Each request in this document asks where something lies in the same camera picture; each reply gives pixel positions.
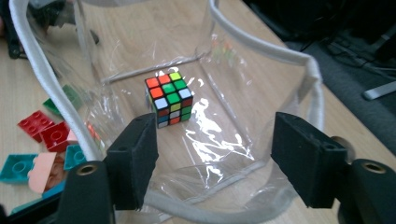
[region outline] rubik's cube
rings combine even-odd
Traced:
[[[179,72],[145,80],[157,127],[176,124],[191,117],[192,94]]]

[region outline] red square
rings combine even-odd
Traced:
[[[146,79],[146,84],[148,85],[148,88],[154,88],[154,87],[158,87],[160,85],[160,83],[158,82],[158,79],[156,77],[151,77]]]
[[[169,124],[176,124],[180,122],[180,117],[174,118],[174,119],[170,119],[169,120]]]
[[[160,80],[161,85],[166,84],[168,82],[171,82],[171,78],[169,77],[169,75],[163,75],[158,77],[158,80]]]
[[[163,117],[169,114],[169,109],[164,109],[164,110],[160,110],[158,111],[158,117]]]
[[[157,99],[163,96],[163,90],[160,87],[150,90],[149,93],[151,94],[151,97],[153,99]]]

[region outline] green lego brick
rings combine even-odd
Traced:
[[[63,86],[62,89],[64,90],[64,93],[66,94],[67,99],[69,99],[69,101],[72,103],[73,107],[76,110],[78,110],[81,107],[82,102],[81,102],[81,99],[79,98],[77,92],[75,90],[73,90],[73,88],[71,88],[68,85]],[[56,107],[55,103],[53,103],[50,98],[43,103],[43,106],[46,107],[52,114],[61,116],[61,112],[59,111],[59,109]]]

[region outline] wooden table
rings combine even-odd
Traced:
[[[202,6],[202,3],[198,3],[199,1],[196,2],[196,6],[194,7]],[[226,16],[240,27],[243,27],[244,30],[268,42],[284,46],[279,38],[255,17],[242,1],[230,0],[224,1],[222,4],[224,4],[223,8]],[[191,19],[198,20],[200,18],[199,13],[202,13],[202,11],[192,14]],[[97,24],[103,24],[102,22],[106,23],[106,19],[102,18],[102,21],[98,20]],[[96,31],[99,35],[102,35],[100,30]],[[5,41],[0,42],[0,54],[0,105],[2,105],[0,108],[2,118],[0,129],[0,164],[2,165],[10,153],[37,153],[43,149],[42,146],[27,138],[25,133],[16,124],[37,109],[43,110],[41,104],[48,99],[48,95],[42,90],[35,79],[28,61],[11,60],[8,58]],[[272,73],[290,71],[289,68],[289,70],[284,71],[278,66],[269,66],[267,69]],[[339,136],[346,139],[355,148],[356,158],[383,162],[396,170],[394,156],[325,86],[322,86],[322,88],[326,104],[324,132],[329,136]],[[51,114],[49,116],[55,121],[60,120]],[[8,212],[12,208],[23,203],[28,203],[38,197],[39,195],[30,191],[25,185],[14,186],[0,183],[0,203],[6,207]],[[295,199],[283,215],[270,221],[270,223],[337,223],[337,209],[337,203],[333,209],[309,209],[305,207],[301,199]],[[123,223],[125,220],[128,220],[128,217],[124,217],[120,222]],[[185,221],[174,218],[168,222],[184,223]]]

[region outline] transparent plastic sheet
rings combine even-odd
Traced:
[[[192,0],[123,1],[111,2],[111,7],[87,2],[70,3],[74,14],[68,16],[75,24],[58,21],[59,27],[43,27],[27,13],[56,74],[58,85],[42,77],[43,88],[78,141],[87,142],[82,144],[87,158],[103,158],[129,120],[150,111],[146,78],[178,71],[194,97],[188,121],[158,130],[160,158],[140,215],[121,212],[118,219],[131,220],[128,216],[134,214],[141,223],[171,216],[240,223],[283,212],[296,194],[270,159],[274,115],[299,115],[320,128],[323,108],[315,61],[228,27],[218,1],[207,6]],[[188,7],[180,11],[181,5]],[[34,50],[26,51],[35,61]],[[276,66],[294,73],[290,63],[305,66],[305,73],[297,68],[300,72],[289,76],[266,72],[267,66]],[[38,73],[42,67],[33,62],[33,68]],[[78,111],[58,99],[62,92],[52,92],[63,85],[78,92],[84,103]],[[308,92],[312,97],[306,99]],[[87,136],[87,124],[99,144]]]

